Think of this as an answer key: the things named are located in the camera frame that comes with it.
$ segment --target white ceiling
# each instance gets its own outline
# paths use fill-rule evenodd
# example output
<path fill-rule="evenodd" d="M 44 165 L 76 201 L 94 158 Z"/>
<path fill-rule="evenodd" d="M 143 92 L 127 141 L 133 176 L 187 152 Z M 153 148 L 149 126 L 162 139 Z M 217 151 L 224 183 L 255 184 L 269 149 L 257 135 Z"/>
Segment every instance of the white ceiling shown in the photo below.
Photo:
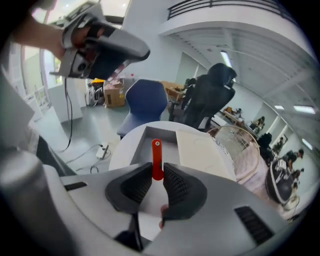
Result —
<path fill-rule="evenodd" d="M 284 106 L 284 111 L 277 112 L 299 137 L 320 148 L 319 69 L 299 46 L 237 28 L 192 29 L 170 36 L 193 46 L 213 65 L 223 63 L 220 51 L 227 51 L 238 74 L 236 82 L 268 105 Z M 294 105 L 313 106 L 318 111 L 301 114 Z"/>
<path fill-rule="evenodd" d="M 50 12 L 47 23 L 59 20 L 87 1 L 88 0 L 56 0 L 55 7 Z M 101 0 L 100 3 L 104 15 L 124 17 L 130 0 Z"/>

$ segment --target white wall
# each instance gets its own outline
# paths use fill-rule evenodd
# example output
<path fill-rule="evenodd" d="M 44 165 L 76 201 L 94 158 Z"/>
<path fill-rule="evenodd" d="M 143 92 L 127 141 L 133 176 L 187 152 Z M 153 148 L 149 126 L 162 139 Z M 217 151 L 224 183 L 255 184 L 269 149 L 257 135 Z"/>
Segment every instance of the white wall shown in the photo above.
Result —
<path fill-rule="evenodd" d="M 270 129 L 269 133 L 272 134 L 272 140 L 271 140 L 271 144 L 274 143 L 276 141 L 276 139 L 278 138 L 278 136 L 281 134 L 281 132 L 283 131 L 283 129 L 285 128 L 286 123 L 282 118 L 279 118 L 276 122 L 276 124 L 272 127 L 272 129 Z"/>
<path fill-rule="evenodd" d="M 264 103 L 262 98 L 238 84 L 234 84 L 233 89 L 235 90 L 235 95 L 224 108 L 228 106 L 234 110 L 241 108 L 241 116 L 244 118 L 245 123 L 253 121 Z"/>
<path fill-rule="evenodd" d="M 273 122 L 275 121 L 275 119 L 277 118 L 278 114 L 271 108 L 269 107 L 267 104 L 262 104 L 260 110 L 258 111 L 258 113 L 255 116 L 255 120 L 259 119 L 261 117 L 265 117 L 265 121 L 264 121 L 264 127 L 263 129 L 260 131 L 260 134 L 264 134 L 273 124 Z"/>
<path fill-rule="evenodd" d="M 40 57 L 39 53 L 26 59 L 23 62 L 24 82 L 27 89 L 27 94 L 35 92 L 43 87 L 43 82 L 40 73 Z"/>
<path fill-rule="evenodd" d="M 207 69 L 211 66 L 205 58 L 191 47 L 171 37 L 158 35 L 160 26 L 168 18 L 167 8 L 169 5 L 169 0 L 131 1 L 122 29 L 144 40 L 151 53 L 148 59 L 129 65 L 124 72 L 132 73 L 138 78 L 174 82 L 177 77 L 182 52 L 201 63 Z"/>
<path fill-rule="evenodd" d="M 298 186 L 297 191 L 297 194 L 299 196 L 303 195 L 304 193 L 308 193 L 309 189 L 317 182 L 319 182 L 320 170 L 317 167 L 316 163 L 311 159 L 309 150 L 303 147 L 301 141 L 295 133 L 291 134 L 279 154 L 282 157 L 290 150 L 292 150 L 293 152 L 297 152 L 301 148 L 303 148 L 304 150 L 303 159 L 298 158 L 293 163 L 294 169 L 304 168 L 304 172 L 301 173 L 299 178 L 300 185 Z"/>
<path fill-rule="evenodd" d="M 163 23 L 159 29 L 159 34 L 170 35 L 172 33 L 198 28 L 234 28 L 235 26 L 238 29 L 249 31 L 254 29 L 253 26 L 255 26 L 255 32 L 258 34 L 263 33 L 264 36 L 272 37 L 279 42 L 283 42 L 283 37 L 285 37 L 300 46 L 317 60 L 308 39 L 296 25 L 282 18 L 280 15 L 254 7 L 230 5 L 193 10 L 173 17 Z"/>

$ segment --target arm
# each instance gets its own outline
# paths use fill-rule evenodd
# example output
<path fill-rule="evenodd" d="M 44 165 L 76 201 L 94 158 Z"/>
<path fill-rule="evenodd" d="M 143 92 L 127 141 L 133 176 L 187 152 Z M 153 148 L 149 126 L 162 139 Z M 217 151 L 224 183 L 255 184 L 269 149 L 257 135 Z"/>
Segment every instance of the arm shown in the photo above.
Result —
<path fill-rule="evenodd" d="M 89 27 L 79 29 L 72 37 L 73 45 L 81 45 L 89 31 Z M 30 14 L 25 21 L 13 32 L 16 43 L 45 49 L 62 59 L 65 49 L 62 46 L 63 29 L 37 22 Z"/>

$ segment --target hand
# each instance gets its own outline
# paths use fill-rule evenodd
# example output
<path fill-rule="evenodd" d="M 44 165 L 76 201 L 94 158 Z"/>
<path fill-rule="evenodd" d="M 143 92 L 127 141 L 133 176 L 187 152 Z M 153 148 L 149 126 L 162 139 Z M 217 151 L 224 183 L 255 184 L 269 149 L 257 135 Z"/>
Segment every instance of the hand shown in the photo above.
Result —
<path fill-rule="evenodd" d="M 83 27 L 77 29 L 72 37 L 71 37 L 71 42 L 76 48 L 81 48 L 84 46 L 86 36 L 89 31 L 89 27 Z M 59 60 L 61 60 L 66 52 L 66 49 L 63 48 L 62 46 L 62 35 L 63 35 L 63 29 L 55 29 L 51 33 L 51 40 L 50 43 L 47 46 L 47 50 L 52 52 L 52 54 Z"/>

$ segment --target white table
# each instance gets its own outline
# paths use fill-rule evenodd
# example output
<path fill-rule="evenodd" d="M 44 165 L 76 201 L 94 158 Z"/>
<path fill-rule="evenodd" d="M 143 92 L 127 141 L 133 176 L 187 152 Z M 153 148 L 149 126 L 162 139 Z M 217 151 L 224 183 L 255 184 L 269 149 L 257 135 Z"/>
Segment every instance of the white table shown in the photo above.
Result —
<path fill-rule="evenodd" d="M 116 149 L 114 150 L 109 170 L 115 170 L 119 168 L 128 167 L 131 165 L 132 158 L 135 154 L 135 150 L 140 142 L 140 139 L 145 131 L 146 126 L 166 129 L 170 131 L 184 130 L 193 133 L 200 133 L 197 129 L 194 129 L 190 126 L 187 126 L 178 122 L 171 121 L 156 121 L 149 122 L 143 125 L 140 125 L 130 131 L 118 144 Z M 221 146 L 218 146 L 214 140 L 212 141 L 218 149 L 218 152 L 221 154 L 222 159 L 225 163 L 227 170 L 230 172 L 231 176 L 236 180 L 236 175 L 234 172 L 234 166 L 231 162 L 230 156 L 228 156 Z M 165 147 L 162 146 L 162 157 L 163 162 L 166 161 Z M 161 221 L 161 206 L 168 204 L 168 195 L 163 186 L 163 181 L 155 181 L 152 180 L 152 185 L 143 199 L 140 205 L 139 211 L 139 225 L 141 235 L 149 240 L 153 240 L 157 234 L 161 231 L 159 228 L 159 222 Z"/>
<path fill-rule="evenodd" d="M 171 121 L 156 121 L 156 122 L 149 122 L 149 123 L 140 125 L 135 129 L 133 129 L 132 131 L 130 131 L 125 137 L 123 137 L 123 139 L 115 148 L 110 160 L 110 165 L 109 165 L 110 171 L 119 169 L 119 168 L 124 168 L 131 165 L 131 160 L 135 154 L 135 151 L 133 149 L 137 148 L 140 142 L 140 138 L 143 135 L 146 126 L 166 129 L 170 131 L 184 130 L 184 131 L 189 131 L 193 133 L 200 133 L 200 131 L 190 126 L 187 126 L 185 124 L 178 123 L 178 122 L 171 122 Z M 215 145 L 217 146 L 218 151 L 221 153 L 224 164 L 227 167 L 229 173 L 231 174 L 232 177 L 234 177 L 234 179 L 236 179 L 235 169 L 231 162 L 231 158 L 224 152 L 224 149 L 221 146 L 218 146 L 216 143 Z"/>

